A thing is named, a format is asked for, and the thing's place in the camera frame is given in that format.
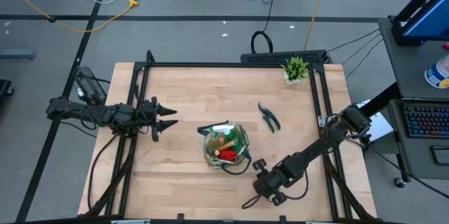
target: red object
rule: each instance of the red object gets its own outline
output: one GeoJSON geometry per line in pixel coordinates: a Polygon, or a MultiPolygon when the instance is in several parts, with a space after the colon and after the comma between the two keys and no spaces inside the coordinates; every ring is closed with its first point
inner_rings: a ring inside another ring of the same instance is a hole
{"type": "Polygon", "coordinates": [[[218,158],[225,161],[235,162],[237,158],[237,152],[233,150],[222,150],[220,151],[218,158]]]}

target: white paper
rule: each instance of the white paper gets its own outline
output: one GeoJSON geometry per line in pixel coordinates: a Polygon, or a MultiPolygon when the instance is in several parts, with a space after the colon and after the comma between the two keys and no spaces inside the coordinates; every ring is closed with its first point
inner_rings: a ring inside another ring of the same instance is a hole
{"type": "MultiPolygon", "coordinates": [[[[370,100],[365,100],[362,103],[357,104],[357,106],[363,107],[368,102],[370,102],[370,100]]],[[[393,131],[391,125],[380,112],[374,114],[370,119],[373,121],[371,122],[370,130],[367,132],[367,134],[371,135],[370,142],[373,142],[393,131]]]]}

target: small plant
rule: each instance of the small plant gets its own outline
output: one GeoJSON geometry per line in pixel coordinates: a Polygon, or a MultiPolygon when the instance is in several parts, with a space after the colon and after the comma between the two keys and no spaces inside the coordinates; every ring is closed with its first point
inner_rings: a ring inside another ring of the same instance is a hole
{"type": "Polygon", "coordinates": [[[282,65],[282,68],[286,71],[287,81],[299,81],[307,77],[309,70],[307,69],[307,62],[303,62],[302,58],[291,58],[287,60],[287,65],[282,65]]]}

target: keyboard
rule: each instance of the keyboard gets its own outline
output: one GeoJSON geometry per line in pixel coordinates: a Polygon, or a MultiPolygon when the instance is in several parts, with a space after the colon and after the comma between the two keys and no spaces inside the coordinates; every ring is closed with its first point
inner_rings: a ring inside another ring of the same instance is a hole
{"type": "Polygon", "coordinates": [[[449,139],[449,103],[403,103],[403,115],[411,138],[449,139]]]}
{"type": "Polygon", "coordinates": [[[326,63],[329,58],[325,50],[317,51],[291,51],[276,53],[256,53],[241,55],[240,61],[245,63],[269,63],[269,64],[286,64],[286,60],[291,58],[302,58],[308,63],[326,63]]]}

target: black handle tool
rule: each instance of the black handle tool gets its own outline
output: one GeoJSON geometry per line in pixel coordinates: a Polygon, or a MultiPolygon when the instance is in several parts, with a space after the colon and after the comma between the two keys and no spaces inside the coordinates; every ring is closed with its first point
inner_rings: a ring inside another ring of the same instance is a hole
{"type": "Polygon", "coordinates": [[[270,127],[270,129],[272,130],[272,132],[274,133],[274,127],[273,127],[272,123],[269,121],[270,119],[272,119],[274,121],[274,123],[276,123],[276,126],[278,127],[278,130],[280,130],[281,129],[281,124],[279,123],[279,121],[276,118],[276,116],[274,116],[274,114],[270,110],[268,110],[268,108],[263,106],[261,103],[258,103],[257,106],[259,107],[259,110],[263,114],[262,118],[267,122],[267,124],[270,127]]]}

